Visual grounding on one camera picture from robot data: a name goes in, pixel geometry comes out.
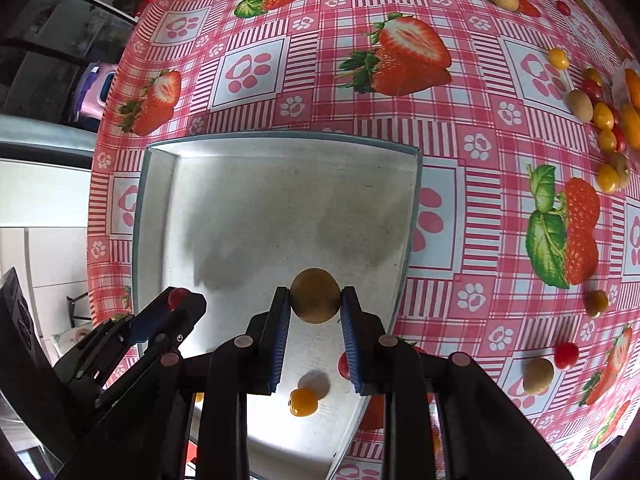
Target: pink checkered tablecloth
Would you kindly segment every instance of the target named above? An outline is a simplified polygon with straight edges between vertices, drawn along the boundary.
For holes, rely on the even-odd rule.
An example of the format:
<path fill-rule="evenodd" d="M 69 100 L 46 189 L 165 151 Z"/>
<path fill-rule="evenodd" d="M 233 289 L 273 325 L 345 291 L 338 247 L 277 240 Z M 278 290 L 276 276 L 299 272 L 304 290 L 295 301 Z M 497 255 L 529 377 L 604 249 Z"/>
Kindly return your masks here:
<path fill-rule="evenodd" d="M 133 215 L 148 143 L 258 129 L 402 142 L 420 148 L 424 167 L 394 333 L 432 354 L 472 355 L 568 465 L 607 442 L 594 438 L 612 418 L 609 433 L 624 433 L 640 402 L 640 178 L 633 174 L 623 192 L 597 191 L 597 224 L 580 238 L 593 236 L 599 263 L 581 285 L 570 284 L 571 274 L 588 266 L 589 251 L 575 238 L 571 208 L 588 200 L 553 199 L 570 196 L 574 177 L 598 189 L 596 131 L 562 97 L 588 66 L 610 82 L 619 61 L 573 0 L 519 1 L 520 11 L 509 12 L 489 0 L 154 0 L 120 62 L 95 150 L 94 322 L 131 308 Z M 602 4 L 584 1 L 628 48 Z M 404 26 L 410 48 L 402 51 L 394 38 Z M 568 53 L 567 71 L 546 60 L 553 46 Z M 154 129 L 148 121 L 158 110 L 147 110 L 145 87 L 164 71 L 179 73 L 172 118 L 148 136 L 126 132 Z M 355 72 L 338 76 L 348 71 Z M 534 180 L 552 190 L 550 203 L 533 195 Z M 546 242 L 538 243 L 540 232 Z M 594 288 L 610 301 L 598 319 L 584 311 L 584 293 Z M 631 345 L 612 386 L 578 405 L 587 381 L 608 370 L 608 351 L 626 325 Z M 523 364 L 552 360 L 565 340 L 580 348 L 577 365 L 556 370 L 539 395 L 526 394 Z M 117 373 L 135 359 L 130 352 Z M 382 448 L 382 432 L 358 432 L 338 477 L 374 480 Z"/>

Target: tablecloth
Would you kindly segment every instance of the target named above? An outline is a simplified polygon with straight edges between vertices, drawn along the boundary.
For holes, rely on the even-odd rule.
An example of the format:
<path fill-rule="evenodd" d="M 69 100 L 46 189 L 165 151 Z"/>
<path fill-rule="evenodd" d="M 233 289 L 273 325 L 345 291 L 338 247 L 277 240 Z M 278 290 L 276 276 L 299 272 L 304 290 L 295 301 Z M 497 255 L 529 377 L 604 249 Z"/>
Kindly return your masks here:
<path fill-rule="evenodd" d="M 626 46 L 602 4 L 584 1 Z M 510 12 L 490 0 L 154 0 L 120 61 L 98 133 L 88 221 L 94 322 L 131 308 L 148 143 L 302 129 L 412 144 L 424 156 L 422 189 L 394 333 L 436 355 L 472 355 L 568 465 L 624 433 L 640 401 L 640 178 L 612 195 L 596 191 L 597 222 L 578 225 L 593 215 L 602 155 L 594 127 L 563 101 L 584 68 L 610 82 L 619 61 L 573 0 L 518 2 Z M 549 64 L 554 46 L 568 54 L 567 71 Z M 179 74 L 172 113 L 164 110 L 148 136 L 131 133 L 156 126 L 149 85 L 167 71 Z M 596 271 L 572 285 L 595 263 L 591 239 Z M 610 307 L 591 319 L 584 294 L 595 288 Z M 623 331 L 630 349 L 609 374 L 612 387 L 579 405 Z M 540 394 L 525 393 L 524 364 L 552 359 L 564 340 L 579 346 L 577 365 L 556 370 Z M 135 359 L 130 352 L 116 376 Z M 373 480 L 382 448 L 382 432 L 358 432 L 338 476 Z"/>

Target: orange fruit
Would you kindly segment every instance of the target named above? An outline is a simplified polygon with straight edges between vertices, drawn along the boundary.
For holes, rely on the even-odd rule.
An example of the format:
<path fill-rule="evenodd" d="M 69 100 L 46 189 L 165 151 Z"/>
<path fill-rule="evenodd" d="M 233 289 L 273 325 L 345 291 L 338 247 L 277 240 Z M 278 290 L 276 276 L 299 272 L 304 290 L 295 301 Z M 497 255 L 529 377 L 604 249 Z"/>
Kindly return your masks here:
<path fill-rule="evenodd" d="M 616 135 L 609 128 L 603 128 L 598 134 L 598 146 L 605 155 L 615 152 L 617 143 Z"/>
<path fill-rule="evenodd" d="M 599 128 L 612 129 L 615 121 L 613 119 L 613 112 L 603 102 L 597 102 L 593 107 L 593 123 Z"/>
<path fill-rule="evenodd" d="M 289 396 L 289 410 L 295 416 L 307 416 L 318 409 L 318 398 L 310 388 L 297 388 Z"/>
<path fill-rule="evenodd" d="M 640 76 L 635 70 L 625 68 L 626 87 L 629 88 L 629 97 L 631 104 L 636 108 L 640 108 Z"/>
<path fill-rule="evenodd" d="M 618 190 L 620 177 L 618 172 L 609 164 L 603 164 L 596 175 L 596 182 L 603 193 L 611 194 Z"/>
<path fill-rule="evenodd" d="M 602 86 L 602 78 L 600 77 L 600 74 L 598 74 L 597 70 L 594 68 L 587 68 L 584 70 L 584 72 L 582 72 L 582 76 L 587 78 L 587 79 L 591 79 L 592 81 L 595 81 L 598 86 Z"/>
<path fill-rule="evenodd" d="M 552 48 L 549 51 L 548 57 L 549 63 L 558 70 L 566 70 L 569 68 L 569 59 L 561 48 Z"/>
<path fill-rule="evenodd" d="M 584 297 L 584 310 L 589 317 L 598 317 L 609 308 L 609 298 L 604 290 L 592 290 Z"/>
<path fill-rule="evenodd" d="M 640 150 L 640 116 L 632 105 L 622 108 L 620 125 L 625 133 L 626 143 L 634 150 Z"/>

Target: white tray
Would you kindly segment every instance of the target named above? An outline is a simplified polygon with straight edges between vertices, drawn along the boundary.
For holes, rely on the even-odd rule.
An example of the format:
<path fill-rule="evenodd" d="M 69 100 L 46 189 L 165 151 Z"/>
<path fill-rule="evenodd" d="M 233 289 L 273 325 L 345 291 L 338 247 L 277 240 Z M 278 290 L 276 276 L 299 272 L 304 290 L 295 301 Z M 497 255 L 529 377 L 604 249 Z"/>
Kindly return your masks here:
<path fill-rule="evenodd" d="M 269 309 L 277 286 L 321 267 L 340 288 L 354 285 L 363 309 L 389 329 L 421 169 L 416 148 L 337 134 L 254 132 L 152 144 L 134 226 L 134 305 L 170 285 L 202 293 L 207 312 L 180 346 L 190 357 L 244 333 L 253 314 Z M 334 474 L 366 405 L 338 374 L 343 351 L 338 316 L 322 325 L 291 316 L 276 393 L 247 399 L 252 474 Z M 324 372 L 331 388 L 313 415 L 297 418 L 289 394 L 312 370 Z"/>

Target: plaid pattern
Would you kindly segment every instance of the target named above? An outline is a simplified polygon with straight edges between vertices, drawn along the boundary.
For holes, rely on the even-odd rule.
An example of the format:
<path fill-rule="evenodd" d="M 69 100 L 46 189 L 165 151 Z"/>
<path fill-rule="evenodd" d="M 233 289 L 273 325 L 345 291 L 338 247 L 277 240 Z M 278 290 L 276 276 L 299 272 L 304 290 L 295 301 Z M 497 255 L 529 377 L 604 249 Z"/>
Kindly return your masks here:
<path fill-rule="evenodd" d="M 586 66 L 611 79 L 618 62 L 588 17 L 571 0 L 562 0 L 569 17 L 558 13 L 557 0 L 529 0 L 539 18 L 485 0 L 296 0 L 238 19 L 233 11 L 240 1 L 154 0 L 127 45 L 100 125 L 91 180 L 87 257 L 94 322 L 131 309 L 130 242 L 149 142 L 252 129 L 333 131 L 402 142 L 420 148 L 424 168 L 414 251 L 394 333 L 432 354 L 472 355 L 567 464 L 585 456 L 607 413 L 631 400 L 616 433 L 626 431 L 640 405 L 637 337 L 606 396 L 590 407 L 575 403 L 625 323 L 640 330 L 637 175 L 626 195 L 599 194 L 594 238 L 600 264 L 588 287 L 605 290 L 611 304 L 599 319 L 584 315 L 582 286 L 559 290 L 538 279 L 524 248 L 534 209 L 528 164 L 554 165 L 557 192 L 572 176 L 595 184 L 601 155 L 594 129 L 572 120 L 552 87 L 577 88 Z M 602 5 L 585 2 L 628 48 Z M 340 88 L 347 81 L 337 77 L 340 63 L 352 50 L 370 47 L 363 33 L 373 22 L 398 11 L 440 35 L 451 52 L 452 83 L 399 98 Z M 181 36 L 168 32 L 176 30 Z M 572 60 L 563 74 L 546 65 L 545 51 L 552 46 Z M 234 67 L 242 56 L 254 64 L 270 60 L 262 71 L 271 86 L 260 95 L 242 94 L 235 103 L 228 85 L 241 80 Z M 118 108 L 140 98 L 161 70 L 172 69 L 182 75 L 172 119 L 148 137 L 124 134 Z M 532 87 L 543 90 L 536 94 Z M 580 347 L 577 365 L 556 373 L 546 394 L 528 396 L 521 362 L 534 354 L 549 356 L 564 340 Z M 136 357 L 128 354 L 118 373 Z M 375 478 L 382 451 L 381 432 L 359 432 L 338 477 Z M 442 468 L 441 455 L 437 463 Z"/>

